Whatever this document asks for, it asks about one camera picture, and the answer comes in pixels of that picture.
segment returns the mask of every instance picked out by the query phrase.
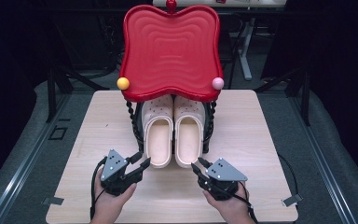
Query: red tray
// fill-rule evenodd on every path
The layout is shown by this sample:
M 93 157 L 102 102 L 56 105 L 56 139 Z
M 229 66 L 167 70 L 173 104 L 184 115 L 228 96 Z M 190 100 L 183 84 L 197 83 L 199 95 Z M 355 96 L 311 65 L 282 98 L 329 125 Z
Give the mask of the red tray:
M 149 5 L 130 9 L 124 19 L 126 44 L 119 74 L 130 82 L 122 90 L 124 98 L 143 102 L 176 94 L 200 102 L 216 100 L 221 88 L 212 83 L 223 78 L 219 30 L 218 15 L 206 6 L 178 12 Z

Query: hand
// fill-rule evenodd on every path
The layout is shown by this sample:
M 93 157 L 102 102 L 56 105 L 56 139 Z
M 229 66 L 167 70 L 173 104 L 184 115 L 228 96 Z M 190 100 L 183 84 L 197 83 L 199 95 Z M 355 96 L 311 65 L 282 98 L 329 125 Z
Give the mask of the hand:
M 205 195 L 206 201 L 219 211 L 222 218 L 228 224 L 254 224 L 254 221 L 249 216 L 246 203 L 236 198 L 230 198 L 226 201 L 217 201 L 207 190 L 204 190 L 203 194 Z M 236 194 L 246 199 L 246 194 L 249 195 L 249 192 L 238 183 L 238 191 Z
M 103 170 L 100 169 L 95 177 L 95 198 L 103 191 L 103 187 L 101 186 L 102 172 Z M 118 196 L 106 192 L 102 193 L 95 204 L 94 218 L 90 223 L 114 223 L 120 215 L 124 204 L 130 199 L 133 192 L 135 192 L 135 189 L 136 184 L 132 184 L 124 193 Z

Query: desk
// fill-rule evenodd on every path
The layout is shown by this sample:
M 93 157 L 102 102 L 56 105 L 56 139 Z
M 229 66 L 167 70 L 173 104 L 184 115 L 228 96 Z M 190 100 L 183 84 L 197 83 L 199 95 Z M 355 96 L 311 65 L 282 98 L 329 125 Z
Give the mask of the desk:
M 89 222 L 90 183 L 97 163 L 110 148 L 123 157 L 137 152 L 125 103 L 120 91 L 95 92 L 55 193 L 63 203 L 50 206 L 48 223 Z M 219 157 L 248 176 L 246 186 L 259 221 L 297 219 L 294 206 L 282 205 L 291 193 L 254 91 L 219 95 L 210 151 L 203 158 L 215 162 Z M 144 171 L 117 223 L 224 222 L 201 192 L 192 170 L 180 168 L 173 158 L 165 168 Z
M 271 7 L 271 8 L 284 8 L 286 0 L 227 0 L 225 4 L 216 3 L 216 0 L 177 0 L 178 7 L 189 7 L 196 4 L 202 4 L 208 7 Z M 166 0 L 153 0 L 153 6 L 165 7 Z M 252 33 L 254 30 L 255 19 L 246 22 L 246 27 L 243 32 L 245 41 L 242 48 L 239 50 L 241 66 L 243 70 L 243 77 L 245 80 L 252 80 L 252 73 L 249 68 L 246 54 L 248 52 L 249 43 L 251 41 Z

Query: shoe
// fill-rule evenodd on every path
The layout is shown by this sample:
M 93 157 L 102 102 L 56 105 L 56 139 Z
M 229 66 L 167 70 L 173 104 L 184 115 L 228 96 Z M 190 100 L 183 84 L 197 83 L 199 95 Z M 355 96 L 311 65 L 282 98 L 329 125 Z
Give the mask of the shoe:
M 176 96 L 175 159 L 179 166 L 190 168 L 202 154 L 205 108 L 203 103 Z
M 163 168 L 172 155 L 173 99 L 170 95 L 146 101 L 142 106 L 144 148 L 151 166 Z

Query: silver gripper plate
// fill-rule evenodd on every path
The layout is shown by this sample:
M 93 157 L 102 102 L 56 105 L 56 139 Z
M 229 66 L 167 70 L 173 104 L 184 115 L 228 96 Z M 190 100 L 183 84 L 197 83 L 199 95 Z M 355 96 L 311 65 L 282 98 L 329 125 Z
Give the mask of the silver gripper plate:
M 106 163 L 103 167 L 101 180 L 109 178 L 127 164 L 127 161 L 118 154 L 114 149 L 110 149 L 109 155 L 106 158 Z
M 248 177 L 232 166 L 223 158 L 212 164 L 205 173 L 216 180 L 221 181 L 246 181 Z

